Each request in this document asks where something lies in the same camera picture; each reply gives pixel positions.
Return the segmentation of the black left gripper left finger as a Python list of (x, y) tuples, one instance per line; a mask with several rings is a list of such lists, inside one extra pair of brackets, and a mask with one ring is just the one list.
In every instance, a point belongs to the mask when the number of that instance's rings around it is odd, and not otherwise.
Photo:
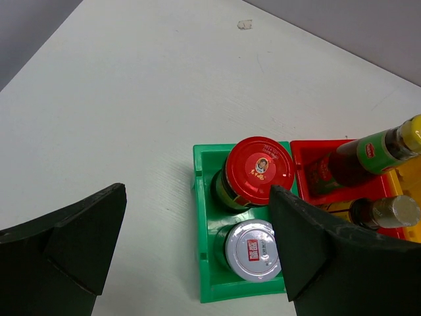
[(1, 231), (2, 315), (91, 315), (124, 219), (126, 187)]

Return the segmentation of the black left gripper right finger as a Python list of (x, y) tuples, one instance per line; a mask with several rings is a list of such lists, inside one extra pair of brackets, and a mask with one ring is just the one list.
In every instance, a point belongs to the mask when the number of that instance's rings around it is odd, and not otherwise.
[(298, 315), (420, 314), (420, 244), (344, 221), (280, 186), (268, 207)]

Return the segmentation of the small yellow label bottle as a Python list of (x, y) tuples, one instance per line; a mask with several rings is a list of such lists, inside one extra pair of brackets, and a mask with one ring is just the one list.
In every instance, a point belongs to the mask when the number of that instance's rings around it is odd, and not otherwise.
[(415, 226), (420, 220), (420, 206), (413, 198), (406, 195), (383, 197), (376, 200), (360, 198), (325, 203), (317, 207), (373, 231), (380, 228)]

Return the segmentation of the yellow cap sauce bottle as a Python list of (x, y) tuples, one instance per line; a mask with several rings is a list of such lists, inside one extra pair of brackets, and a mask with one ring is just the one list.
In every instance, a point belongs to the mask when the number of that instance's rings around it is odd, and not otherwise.
[(420, 115), (363, 138), (347, 142), (306, 167), (314, 196), (354, 188), (420, 156)]

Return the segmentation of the red cap dark sauce jar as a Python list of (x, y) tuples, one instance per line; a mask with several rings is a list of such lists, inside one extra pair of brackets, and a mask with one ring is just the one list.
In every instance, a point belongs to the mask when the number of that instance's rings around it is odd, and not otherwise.
[(228, 212), (238, 214), (269, 203), (272, 186), (292, 189), (295, 165), (286, 143), (264, 136), (238, 142), (211, 184), (213, 198)]

